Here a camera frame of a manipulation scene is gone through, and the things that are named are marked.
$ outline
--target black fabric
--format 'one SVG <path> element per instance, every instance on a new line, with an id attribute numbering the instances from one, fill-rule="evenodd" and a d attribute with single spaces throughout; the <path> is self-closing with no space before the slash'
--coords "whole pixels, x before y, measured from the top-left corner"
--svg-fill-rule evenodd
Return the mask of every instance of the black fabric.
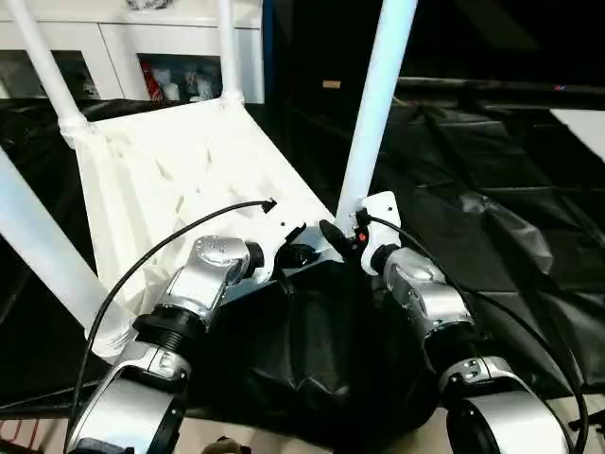
<path id="1" fill-rule="evenodd" d="M 83 110 L 97 120 L 166 105 L 105 101 Z M 336 211 L 353 125 L 289 109 L 249 112 Z M 93 266 L 75 154 L 50 105 L 0 103 L 0 140 Z M 515 310 L 562 357 L 573 353 L 585 391 L 598 392 L 605 389 L 604 171 L 548 113 L 396 108 L 372 192 L 392 190 L 404 226 L 453 277 Z M 71 387 L 84 342 L 74 319 L 2 248 L 10 268 L 0 301 L 6 405 Z M 354 433 L 368 450 L 425 421 L 437 403 L 435 377 L 392 299 L 372 291 L 354 267 L 335 263 L 292 285 L 289 299 L 271 286 L 225 307 L 199 349 L 192 414 L 339 447 Z M 491 335 L 486 341 L 539 393 L 566 393 L 535 341 L 467 296 Z M 88 377 L 104 370 L 95 358 Z"/>

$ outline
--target black cable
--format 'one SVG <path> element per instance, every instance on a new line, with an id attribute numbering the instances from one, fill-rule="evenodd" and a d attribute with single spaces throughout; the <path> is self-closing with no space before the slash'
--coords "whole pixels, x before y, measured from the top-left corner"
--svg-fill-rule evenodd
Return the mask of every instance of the black cable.
<path id="1" fill-rule="evenodd" d="M 147 251 L 128 271 L 124 273 L 124 275 L 117 281 L 115 286 L 113 286 L 112 290 L 108 293 L 105 300 L 99 307 L 98 312 L 96 313 L 95 320 L 93 321 L 93 325 L 91 326 L 91 330 L 88 335 L 88 340 L 86 341 L 86 348 L 84 350 L 84 355 L 82 356 L 82 362 L 79 366 L 78 378 L 76 379 L 76 385 L 74 386 L 74 395 L 72 398 L 72 408 L 70 412 L 69 419 L 67 421 L 67 433 L 65 435 L 65 445 L 63 447 L 63 453 L 67 453 L 67 445 L 69 444 L 69 438 L 71 436 L 71 430 L 73 428 L 73 424 L 76 421 L 76 416 L 78 415 L 78 401 L 79 395 L 82 389 L 82 384 L 84 382 L 84 374 L 86 372 L 86 363 L 88 361 L 88 356 L 90 356 L 93 351 L 93 343 L 95 342 L 96 333 L 98 331 L 99 326 L 101 325 L 101 321 L 103 320 L 103 316 L 107 309 L 111 305 L 113 298 L 118 291 L 126 284 L 126 281 L 130 279 L 130 277 L 139 269 L 141 266 L 151 258 L 156 252 L 158 252 L 161 248 L 163 248 L 166 244 L 170 243 L 174 239 L 178 238 L 189 232 L 190 230 L 198 227 L 204 222 L 207 222 L 210 219 L 216 218 L 220 215 L 224 215 L 225 213 L 229 213 L 233 210 L 238 210 L 240 208 L 246 208 L 249 206 L 257 206 L 261 205 L 265 213 L 267 213 L 273 206 L 275 206 L 275 201 L 244 201 L 242 203 L 236 203 L 231 206 L 227 206 L 225 208 L 221 208 L 220 210 L 211 213 L 210 215 L 204 216 L 189 225 L 186 225 L 182 229 L 178 230 L 174 234 L 167 236 L 165 239 L 160 241 L 158 244 L 153 246 L 149 251 Z"/>
<path id="2" fill-rule="evenodd" d="M 439 262 L 435 260 L 435 257 L 426 249 L 426 247 L 414 236 L 406 232 L 401 227 L 393 224 L 392 222 L 388 222 L 387 220 L 375 218 L 371 215 L 363 215 L 364 220 L 378 222 L 379 224 L 386 225 L 387 227 L 393 229 L 401 236 L 404 236 L 407 240 L 411 241 L 424 255 L 426 258 L 431 260 L 433 264 L 443 273 L 443 275 L 447 276 L 447 273 L 444 269 L 439 265 Z M 453 288 L 460 294 L 460 296 L 464 293 L 462 287 L 451 277 L 447 277 L 447 280 L 452 285 Z M 501 303 L 495 301 L 494 298 L 490 298 L 476 290 L 472 290 L 466 288 L 467 293 L 471 293 L 474 296 L 478 296 L 482 298 L 487 304 L 490 306 L 496 307 L 500 309 L 502 312 L 511 317 L 519 326 L 521 326 L 535 341 L 537 341 L 540 346 L 544 349 L 544 351 L 550 356 L 552 361 L 557 365 L 557 367 L 561 370 L 561 373 L 565 377 L 567 384 L 570 387 L 570 390 L 574 397 L 576 398 L 576 402 L 578 403 L 578 412 L 579 412 L 579 434 L 578 439 L 576 440 L 576 445 L 574 447 L 574 452 L 576 454 L 582 454 L 584 452 L 584 448 L 586 447 L 586 442 L 588 441 L 588 429 L 589 429 L 589 415 L 588 409 L 586 407 L 586 401 L 584 400 L 584 396 L 581 391 L 581 386 L 579 384 L 578 379 L 575 377 L 575 374 L 572 374 L 566 366 L 563 365 L 563 362 L 557 355 L 557 353 L 552 349 L 550 345 L 544 340 L 542 336 L 540 336 L 525 320 L 515 314 L 508 307 L 502 305 Z"/>

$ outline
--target white pipe joint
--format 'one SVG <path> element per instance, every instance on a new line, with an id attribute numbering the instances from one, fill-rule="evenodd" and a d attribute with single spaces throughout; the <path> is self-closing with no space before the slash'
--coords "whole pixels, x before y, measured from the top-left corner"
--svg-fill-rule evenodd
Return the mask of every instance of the white pipe joint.
<path id="1" fill-rule="evenodd" d="M 1 148 L 0 234 L 88 332 L 107 290 Z M 97 355 L 122 351 L 132 317 L 117 303 L 110 306 L 95 338 Z"/>
<path id="2" fill-rule="evenodd" d="M 239 65 L 237 64 L 237 44 L 233 21 L 233 0 L 216 0 L 218 11 L 218 40 L 220 46 L 220 72 L 223 80 L 222 99 L 227 103 L 244 102 Z"/>
<path id="3" fill-rule="evenodd" d="M 416 5 L 417 0 L 382 2 L 349 162 L 338 201 L 337 226 L 346 236 L 354 233 L 354 213 L 370 190 Z"/>
<path id="4" fill-rule="evenodd" d="M 27 8 L 26 0 L 8 0 L 8 4 L 26 43 L 27 55 L 57 113 L 61 134 L 72 147 L 70 137 L 86 127 L 86 117 L 78 110 L 40 27 Z"/>

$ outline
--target cabinet door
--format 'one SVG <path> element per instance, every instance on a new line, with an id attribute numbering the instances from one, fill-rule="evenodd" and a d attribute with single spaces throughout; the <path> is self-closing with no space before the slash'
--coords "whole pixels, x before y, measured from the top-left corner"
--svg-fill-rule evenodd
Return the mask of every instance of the cabinet door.
<path id="1" fill-rule="evenodd" d="M 124 97 L 97 24 L 40 23 L 75 99 Z M 45 97 L 14 23 L 0 23 L 0 96 Z"/>
<path id="2" fill-rule="evenodd" d="M 163 98 L 185 100 L 220 93 L 215 27 L 101 24 L 100 28 L 126 98 L 151 99 L 159 92 Z M 263 103 L 261 30 L 237 28 L 235 34 L 244 97 Z"/>

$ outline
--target white cabinet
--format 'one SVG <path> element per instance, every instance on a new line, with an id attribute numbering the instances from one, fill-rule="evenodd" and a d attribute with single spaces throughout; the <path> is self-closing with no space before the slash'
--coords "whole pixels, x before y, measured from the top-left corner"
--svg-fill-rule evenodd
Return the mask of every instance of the white cabinet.
<path id="1" fill-rule="evenodd" d="M 124 97 L 97 24 L 42 23 L 41 30 L 74 98 Z M 11 22 L 0 22 L 0 86 L 3 97 L 44 96 Z"/>
<path id="2" fill-rule="evenodd" d="M 195 57 L 215 61 L 219 68 L 218 33 L 208 26 L 159 26 L 101 24 L 101 32 L 112 56 L 115 73 L 128 99 L 148 99 L 141 70 L 145 57 L 162 66 L 188 66 Z M 242 91 L 247 102 L 265 101 L 263 81 L 263 47 L 259 29 L 237 28 L 239 69 Z M 193 59 L 180 59 L 188 56 Z"/>
<path id="3" fill-rule="evenodd" d="M 174 0 L 147 11 L 127 9 L 126 0 L 27 2 L 75 98 L 150 99 L 142 62 L 171 79 L 181 99 L 196 89 L 184 86 L 191 78 L 220 89 L 216 0 Z M 263 103 L 262 0 L 233 0 L 233 16 L 244 97 Z M 0 97 L 43 96 L 11 21 L 0 0 Z"/>

